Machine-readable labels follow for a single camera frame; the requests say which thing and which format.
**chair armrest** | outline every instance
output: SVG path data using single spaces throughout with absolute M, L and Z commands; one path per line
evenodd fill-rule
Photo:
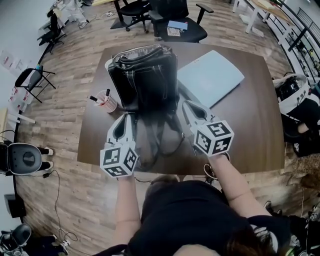
M 42 36 L 40 36 L 40 37 L 37 39 L 37 41 L 38 41 L 39 39 L 42 39 L 45 35 L 46 35 L 46 34 L 43 34 Z
M 214 13 L 214 10 L 212 10 L 211 8 L 206 6 L 205 4 L 197 3 L 196 6 L 200 7 L 203 10 L 205 10 L 207 13 L 210 13 L 210 14 Z
M 155 10 L 150 10 L 149 12 L 149 16 L 151 18 L 151 20 L 155 23 L 161 22 L 163 21 L 165 18 L 162 17 L 158 12 L 156 12 Z
M 211 8 L 209 8 L 208 6 L 206 6 L 205 4 L 202 4 L 202 3 L 197 3 L 196 6 L 200 7 L 199 16 L 196 21 L 196 23 L 199 25 L 202 20 L 202 17 L 204 16 L 205 11 L 207 13 L 212 14 L 214 12 L 214 10 L 212 10 Z

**white desk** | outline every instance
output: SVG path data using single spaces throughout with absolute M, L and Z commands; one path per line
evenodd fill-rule
M 233 12 L 235 12 L 236 9 L 237 9 L 238 1 L 239 0 L 235 0 L 234 1 L 234 5 L 233 5 L 233 9 L 232 9 Z M 278 6 L 274 6 L 274 8 L 266 8 L 261 2 L 259 2 L 259 0 L 250 0 L 250 2 L 253 5 L 254 11 L 253 11 L 253 14 L 252 14 L 252 16 L 250 18 L 249 24 L 246 27 L 245 32 L 246 33 L 250 32 L 250 30 L 251 30 L 251 28 L 252 28 L 252 26 L 253 26 L 253 24 L 255 22 L 255 19 L 257 17 L 258 11 L 259 10 L 263 10 L 263 11 L 266 12 L 266 14 L 265 14 L 265 16 L 263 18 L 263 22 L 267 21 L 267 18 L 269 17 L 270 14 L 272 14 L 275 17 L 277 17 L 278 19 L 281 19 L 281 20 L 284 21 L 284 24 L 286 26 L 285 32 L 284 32 L 283 36 L 279 39 L 279 42 L 278 42 L 278 44 L 281 45 L 286 40 L 286 37 L 288 36 L 289 32 L 292 29 L 291 27 L 294 25 L 291 22 L 290 18 Z

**wooden table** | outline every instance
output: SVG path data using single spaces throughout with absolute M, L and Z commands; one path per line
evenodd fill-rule
M 226 120 L 235 133 L 231 149 L 231 162 L 241 173 L 253 173 L 284 168 L 284 138 L 279 105 L 272 79 L 263 57 L 231 48 L 186 42 L 166 42 L 178 57 L 178 68 L 189 64 L 211 50 L 215 50 L 232 62 L 245 79 L 231 93 L 218 102 L 212 111 Z M 146 44 L 134 44 L 107 48 L 103 51 L 88 95 L 110 89 L 111 95 L 120 104 L 117 90 L 105 69 L 105 63 L 121 51 Z M 182 114 L 180 95 L 177 116 L 187 136 L 190 130 Z M 100 150 L 104 148 L 108 129 L 121 115 L 120 110 L 112 114 L 87 101 L 83 116 L 77 160 L 100 165 Z M 174 149 L 179 143 L 177 134 L 164 132 L 162 144 Z M 148 138 L 142 122 L 138 122 L 136 147 L 140 150 L 143 163 L 150 163 Z M 154 173 L 203 175 L 203 165 L 207 158 L 195 156 L 187 139 L 172 156 L 160 156 L 150 170 Z
M 234 1 L 234 5 L 233 5 L 233 9 L 232 9 L 233 12 L 236 11 L 237 6 L 238 6 L 238 2 L 239 2 L 238 0 Z M 290 18 L 278 6 L 274 5 L 274 8 L 266 8 L 261 2 L 259 2 L 259 0 L 250 0 L 250 2 L 253 5 L 254 11 L 253 11 L 253 14 L 252 14 L 252 16 L 250 18 L 249 24 L 246 27 L 245 32 L 246 33 L 250 32 L 250 30 L 251 30 L 251 28 L 252 28 L 252 26 L 253 26 L 253 24 L 255 22 L 255 19 L 257 17 L 258 11 L 259 10 L 264 10 L 266 13 L 265 13 L 265 16 L 263 18 L 263 22 L 266 22 L 266 20 L 267 20 L 267 18 L 269 17 L 270 14 L 272 14 L 275 17 L 277 17 L 277 18 L 279 18 L 279 19 L 284 21 L 284 24 L 286 26 L 285 32 L 284 32 L 284 34 L 282 35 L 282 37 L 280 38 L 280 40 L 278 42 L 278 44 L 281 45 L 286 40 L 286 37 L 288 36 L 289 32 L 291 31 L 291 26 L 294 25 L 291 22 Z

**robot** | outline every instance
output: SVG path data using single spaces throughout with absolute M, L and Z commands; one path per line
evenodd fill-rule
M 234 132 L 224 120 L 204 105 L 191 100 L 182 104 L 183 117 L 193 135 L 193 145 L 201 153 L 214 156 L 230 149 Z M 120 116 L 108 130 L 100 151 L 100 168 L 112 178 L 131 176 L 138 161 L 136 147 L 137 117 Z

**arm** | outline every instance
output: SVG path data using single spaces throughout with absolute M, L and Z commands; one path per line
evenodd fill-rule
M 115 223 L 114 246 L 127 244 L 141 226 L 134 175 L 119 178 Z
M 223 154 L 212 156 L 209 162 L 232 209 L 242 217 L 268 215 L 270 213 L 255 199 L 246 179 Z

